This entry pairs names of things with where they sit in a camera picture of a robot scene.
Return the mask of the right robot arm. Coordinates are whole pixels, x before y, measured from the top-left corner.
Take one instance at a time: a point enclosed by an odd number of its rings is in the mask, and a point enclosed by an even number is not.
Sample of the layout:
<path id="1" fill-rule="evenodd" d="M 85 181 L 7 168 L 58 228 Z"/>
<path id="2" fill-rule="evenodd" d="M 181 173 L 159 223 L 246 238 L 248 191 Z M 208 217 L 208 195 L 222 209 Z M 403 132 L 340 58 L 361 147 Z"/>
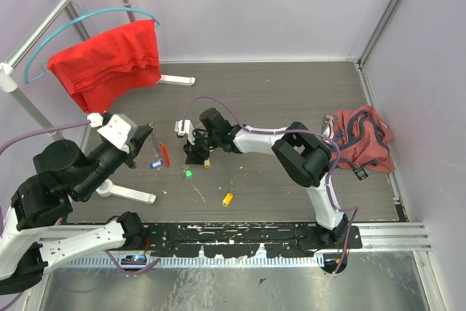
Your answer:
<path id="1" fill-rule="evenodd" d="M 214 149 L 234 154 L 268 154 L 275 157 L 291 180 L 305 189 L 315 211 L 320 242 L 327 248 L 347 249 L 352 220 L 341 208 L 331 182 L 331 151 L 320 136 L 302 123 L 289 127 L 261 129 L 231 124 L 210 108 L 200 115 L 201 128 L 182 119 L 175 133 L 185 138 L 183 151 L 187 165 L 205 165 Z"/>

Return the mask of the metal key holder red handle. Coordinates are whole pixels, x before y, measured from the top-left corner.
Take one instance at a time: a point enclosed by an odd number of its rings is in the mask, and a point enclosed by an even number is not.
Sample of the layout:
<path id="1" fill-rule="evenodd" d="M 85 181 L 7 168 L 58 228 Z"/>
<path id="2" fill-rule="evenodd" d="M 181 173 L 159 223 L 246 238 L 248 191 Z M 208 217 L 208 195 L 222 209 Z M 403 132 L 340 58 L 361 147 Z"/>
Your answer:
<path id="1" fill-rule="evenodd" d="M 151 151 L 153 154 L 153 161 L 156 160 L 162 160 L 163 161 L 163 166 L 160 168 L 169 168 L 171 163 L 170 163 L 170 156 L 167 150 L 166 145 L 164 145 L 157 137 L 156 133 L 153 131 L 153 133 L 149 136 L 149 143 L 151 145 Z"/>

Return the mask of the green tag key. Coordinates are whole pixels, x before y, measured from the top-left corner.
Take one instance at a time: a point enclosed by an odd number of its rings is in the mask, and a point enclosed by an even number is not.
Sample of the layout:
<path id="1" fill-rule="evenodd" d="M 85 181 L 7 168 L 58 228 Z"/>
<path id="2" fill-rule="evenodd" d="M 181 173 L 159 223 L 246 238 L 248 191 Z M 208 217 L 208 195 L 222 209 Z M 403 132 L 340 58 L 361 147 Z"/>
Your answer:
<path id="1" fill-rule="evenodd" d="M 183 173 L 187 179 L 190 179 L 193 177 L 193 172 L 191 171 L 188 165 L 183 167 Z"/>

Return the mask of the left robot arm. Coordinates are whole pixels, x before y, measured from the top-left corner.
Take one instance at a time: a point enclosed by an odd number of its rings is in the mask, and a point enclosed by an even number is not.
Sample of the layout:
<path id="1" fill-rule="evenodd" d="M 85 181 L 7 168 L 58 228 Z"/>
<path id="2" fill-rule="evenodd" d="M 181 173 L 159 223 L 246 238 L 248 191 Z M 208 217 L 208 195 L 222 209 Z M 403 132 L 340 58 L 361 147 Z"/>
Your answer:
<path id="1" fill-rule="evenodd" d="M 146 230 L 137 213 L 125 212 L 97 229 L 68 239 L 43 243 L 58 219 L 72 212 L 72 203 L 86 202 L 121 165 L 135 167 L 148 125 L 137 127 L 122 151 L 110 141 L 84 154 L 76 143 L 59 140 L 33 158 L 36 175 L 13 194 L 1 234 L 1 294 L 23 292 L 63 265 L 108 249 L 137 250 Z"/>

